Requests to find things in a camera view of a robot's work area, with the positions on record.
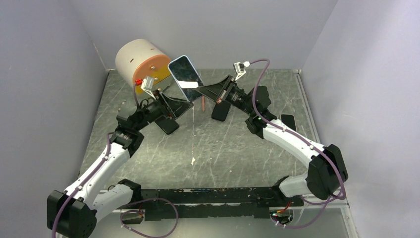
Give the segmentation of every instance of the yellow tape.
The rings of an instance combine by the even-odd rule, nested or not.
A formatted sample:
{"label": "yellow tape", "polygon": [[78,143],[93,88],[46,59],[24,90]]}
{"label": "yellow tape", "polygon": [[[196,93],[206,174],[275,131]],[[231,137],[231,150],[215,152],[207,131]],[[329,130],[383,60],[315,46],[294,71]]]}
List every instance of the yellow tape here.
{"label": "yellow tape", "polygon": [[[149,76],[150,77],[153,77],[153,78],[157,78],[157,80],[155,80],[155,82],[153,83],[153,85],[156,85],[159,82],[161,82],[162,80],[164,80],[167,77],[169,77],[170,76],[170,72],[169,72],[168,67],[164,66],[164,67],[161,67],[161,68],[157,69],[153,74],[151,74]],[[141,87],[137,87],[136,88],[136,93],[137,94],[141,94],[143,92],[144,91],[141,89]]]}

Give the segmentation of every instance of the phone screen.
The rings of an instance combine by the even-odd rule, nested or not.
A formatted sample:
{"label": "phone screen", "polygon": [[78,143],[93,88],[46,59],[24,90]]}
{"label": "phone screen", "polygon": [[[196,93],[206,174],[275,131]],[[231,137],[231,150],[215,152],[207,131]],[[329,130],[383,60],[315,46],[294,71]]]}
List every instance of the phone screen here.
{"label": "phone screen", "polygon": [[188,101],[193,102],[202,96],[194,88],[203,86],[203,82],[187,56],[181,56],[170,62],[168,69]]}

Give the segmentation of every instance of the gray metal floor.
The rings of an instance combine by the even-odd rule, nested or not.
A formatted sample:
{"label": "gray metal floor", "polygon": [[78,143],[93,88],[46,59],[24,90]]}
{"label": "gray metal floor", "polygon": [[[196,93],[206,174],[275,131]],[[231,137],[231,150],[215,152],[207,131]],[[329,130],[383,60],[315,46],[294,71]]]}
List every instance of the gray metal floor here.
{"label": "gray metal floor", "polygon": [[[314,218],[318,209],[305,210],[300,225]],[[112,213],[97,224],[91,238],[140,238],[138,234],[120,228],[120,214]],[[162,236],[168,233],[174,219],[143,222],[129,225],[149,236]],[[170,238],[348,238],[340,209],[326,210],[314,223],[304,229],[283,229],[276,227],[270,219],[253,217],[193,218],[179,219],[178,226]]]}
{"label": "gray metal floor", "polygon": [[[238,86],[251,90],[260,70],[249,70],[238,81]],[[221,80],[232,70],[199,70],[204,84]],[[270,111],[295,116],[297,131],[315,140],[316,133],[310,126],[299,83],[291,70],[269,70],[262,80],[272,101]],[[165,94],[183,98],[173,83]],[[105,134],[117,126],[116,115],[121,103],[134,103],[132,90],[116,71],[111,71],[105,86],[98,115],[94,124],[81,174],[93,163],[104,149]],[[116,184],[124,178],[140,183],[143,188],[198,188],[198,187],[244,187],[273,185],[285,175],[299,175],[304,172],[300,162],[282,148],[248,132],[247,116],[231,108],[225,122],[211,119],[214,103],[206,101],[202,112],[201,100],[194,109],[177,120],[180,128],[172,135],[166,135],[151,124],[141,132],[145,139],[136,154],[125,163],[105,187]],[[296,208],[295,217],[300,208]],[[319,209],[305,209],[297,224],[309,222]],[[119,213],[105,217],[91,237],[139,237],[133,232],[121,229]],[[349,237],[346,219],[339,208],[326,209],[313,225],[293,230],[275,227],[269,219],[253,217],[180,219],[174,238],[257,238],[257,237]],[[173,226],[173,219],[143,222],[131,227],[151,236],[161,236]]]}
{"label": "gray metal floor", "polygon": [[[238,86],[251,90],[261,70],[251,69],[238,81]],[[199,70],[204,84],[218,82],[233,70]],[[268,70],[261,85],[268,87],[272,104],[269,110],[279,116],[295,116],[297,131],[313,140],[305,105],[291,70]],[[165,94],[183,98],[177,85]],[[132,90],[116,71],[111,71],[98,108],[85,159],[80,173],[98,158],[105,148],[105,134],[114,131],[121,103],[134,103]],[[121,179],[130,179],[143,188],[202,188],[273,185],[283,176],[299,175],[304,166],[288,152],[269,141],[252,135],[245,124],[247,115],[231,108],[225,122],[211,119],[213,102],[201,100],[177,120],[180,128],[166,135],[150,124],[141,133],[145,139],[136,154],[109,180],[106,187]]]}

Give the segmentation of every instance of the wire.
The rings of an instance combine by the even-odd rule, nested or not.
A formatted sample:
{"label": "wire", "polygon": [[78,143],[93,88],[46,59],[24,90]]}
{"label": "wire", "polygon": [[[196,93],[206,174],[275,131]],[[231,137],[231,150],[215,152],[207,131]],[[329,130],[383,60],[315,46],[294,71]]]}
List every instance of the wire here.
{"label": "wire", "polygon": [[108,189],[107,189],[107,191],[109,191],[109,189],[110,189],[111,187],[113,187],[113,188],[114,188],[114,187],[115,187],[115,185],[111,185],[111,186],[109,186],[109,187],[108,187]]}
{"label": "wire", "polygon": [[277,213],[283,213],[283,212],[285,212],[287,210],[287,208],[290,207],[291,204],[292,204],[292,201],[289,201],[287,203],[286,207],[284,209],[282,209],[282,210],[278,210]]}
{"label": "wire", "polygon": [[134,96],[134,101],[136,101],[136,105],[139,107],[140,105],[139,105],[139,100],[137,99],[137,93],[136,93],[136,82],[134,82],[134,85],[133,85],[133,96]]}
{"label": "wire", "polygon": [[99,162],[99,164],[92,170],[92,172],[86,176],[86,178],[79,184],[79,186],[77,186],[74,191],[67,197],[67,199],[63,202],[63,205],[60,207],[59,211],[57,212],[57,215],[55,216],[54,219],[54,224],[52,225],[52,238],[55,238],[55,233],[57,232],[57,226],[58,226],[58,222],[60,220],[60,217],[65,209],[65,207],[67,206],[67,204],[70,202],[70,200],[77,194],[77,192],[79,191],[79,187],[85,185],[91,178],[92,176],[102,167],[102,165],[104,165],[105,161],[107,160],[109,153],[111,152],[111,140],[109,138],[109,135],[113,134],[113,132],[111,133],[107,133],[106,134],[106,153],[105,156],[102,158],[102,160]]}
{"label": "wire", "polygon": [[161,200],[161,201],[165,201],[165,202],[167,202],[169,205],[171,205],[171,206],[172,206],[173,210],[175,210],[175,216],[176,216],[176,218],[175,218],[175,225],[173,226],[173,228],[172,228],[172,229],[171,229],[171,230],[170,230],[170,231],[169,231],[166,235],[161,236],[161,237],[152,237],[152,236],[148,236],[148,235],[143,234],[143,233],[141,233],[141,232],[139,232],[139,231],[137,231],[137,230],[135,230],[135,229],[133,229],[133,228],[131,228],[131,227],[129,227],[129,226],[127,226],[126,224],[124,224],[124,223],[123,223],[122,217],[123,217],[125,214],[127,214],[127,213],[139,213],[139,214],[142,214],[142,213],[143,213],[142,211],[138,211],[138,210],[128,210],[128,211],[124,212],[123,214],[121,214],[121,216],[120,216],[121,227],[122,227],[122,228],[124,227],[125,229],[128,229],[129,231],[132,231],[132,232],[134,232],[134,233],[136,233],[136,234],[138,234],[138,235],[141,235],[141,236],[143,236],[143,237],[146,237],[146,238],[164,238],[164,237],[167,237],[167,236],[169,236],[170,234],[172,234],[172,233],[173,233],[173,231],[175,230],[176,226],[178,225],[179,214],[178,214],[178,210],[176,210],[175,205],[174,205],[173,203],[171,203],[170,201],[168,201],[168,200],[166,200],[166,199],[164,199],[164,198],[160,198],[160,197],[153,197],[153,198],[147,198],[147,199],[144,199],[144,200],[141,200],[141,201],[138,201],[138,202],[132,202],[132,203],[129,203],[129,204],[127,204],[127,206],[130,206],[130,205],[135,205],[135,204],[139,204],[139,203],[143,203],[143,202],[147,202],[147,201],[152,201],[152,200]]}
{"label": "wire", "polygon": [[[278,128],[278,129],[280,129],[280,130],[283,130],[283,127],[281,127],[281,126],[279,126],[279,125],[276,125],[276,124],[274,124],[274,123],[272,123],[272,122],[270,122],[269,120],[267,120],[266,118],[264,118],[260,113],[259,113],[259,111],[258,111],[258,109],[257,109],[257,105],[256,105],[256,95],[257,95],[257,88],[258,88],[258,86],[259,86],[259,84],[260,84],[260,82],[261,82],[261,79],[263,78],[262,76],[264,75],[264,73],[267,71],[267,68],[268,68],[268,66],[270,65],[270,60],[269,59],[258,59],[258,60],[255,60],[255,61],[252,61],[252,62],[250,62],[250,64],[254,64],[254,63],[257,63],[257,62],[262,62],[262,61],[265,61],[265,62],[267,62],[267,64],[265,65],[265,67],[264,67],[264,69],[262,70],[262,72],[261,72],[261,74],[260,74],[260,76],[258,77],[258,80],[257,80],[257,83],[256,83],[256,85],[255,85],[255,88],[254,88],[254,91],[253,91],[253,93],[252,93],[252,106],[253,106],[253,108],[254,108],[254,110],[255,110],[255,113],[257,114],[257,116],[259,116],[260,118],[261,118],[261,120],[263,120],[265,123],[267,123],[267,124],[270,124],[270,125],[272,125],[272,126],[274,126],[274,127],[276,127],[276,128]],[[307,141],[303,136],[301,136],[300,134],[298,134],[298,133],[296,133],[296,132],[294,132],[294,131],[292,131],[292,130],[289,130],[289,129],[285,129],[285,132],[287,132],[287,133],[290,133],[290,134],[292,134],[292,135],[294,135],[295,137],[297,137],[297,138],[299,138],[301,141],[303,141],[306,145],[308,145],[308,146],[310,146],[311,145],[311,143],[309,142],[309,141]],[[328,161],[328,163],[331,165],[331,167],[332,167],[332,169],[334,170],[334,172],[335,172],[335,175],[337,176],[337,178],[338,178],[338,182],[340,183],[340,187],[341,187],[341,190],[340,190],[340,192],[338,193],[338,195],[336,196],[334,196],[333,198],[331,198],[331,197],[329,197],[329,198],[327,198],[327,200],[326,201],[324,201],[324,202],[321,202],[321,203],[311,203],[311,204],[313,204],[313,205],[324,205],[323,206],[323,208],[320,210],[320,212],[318,213],[318,215],[312,220],[312,221],[310,221],[309,223],[307,223],[307,224],[305,224],[305,225],[302,225],[302,226],[294,226],[294,227],[289,227],[289,228],[292,228],[292,229],[296,229],[296,228],[303,228],[303,227],[307,227],[307,226],[309,226],[309,225],[311,225],[313,222],[315,222],[317,219],[318,219],[318,217],[324,212],[324,210],[325,210],[325,207],[326,207],[326,205],[329,203],[329,202],[332,202],[333,200],[335,200],[335,199],[340,199],[340,200],[344,200],[344,199],[346,199],[346,190],[345,190],[345,188],[344,188],[344,182],[343,182],[343,179],[341,178],[341,175],[340,175],[340,172],[338,171],[338,169],[337,169],[337,167],[335,166],[335,164],[333,163],[333,161],[325,154],[325,153],[323,153],[321,150],[319,150],[318,148],[316,148],[316,147],[314,147],[314,150],[315,151],[317,151],[321,156],[323,156],[327,161]]]}
{"label": "wire", "polygon": [[146,107],[149,105],[149,100],[147,98],[143,99],[140,101],[140,105],[139,107],[142,108],[143,107],[143,102],[146,102],[147,104],[145,105]]}
{"label": "wire", "polygon": [[274,220],[272,216],[270,216],[270,219],[274,222],[274,224],[277,226],[277,224],[279,224],[278,221]]}

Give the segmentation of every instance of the black metal base plate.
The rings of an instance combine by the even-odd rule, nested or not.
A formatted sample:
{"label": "black metal base plate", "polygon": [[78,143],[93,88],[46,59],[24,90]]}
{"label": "black metal base plate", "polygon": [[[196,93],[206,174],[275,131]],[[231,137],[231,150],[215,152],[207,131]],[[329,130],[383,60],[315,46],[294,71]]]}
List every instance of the black metal base plate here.
{"label": "black metal base plate", "polygon": [[[240,217],[269,218],[270,207],[303,206],[299,196],[286,198],[271,187],[142,189],[143,199],[160,197],[175,204],[179,218]],[[145,221],[173,219],[173,208],[162,201],[146,202]]]}

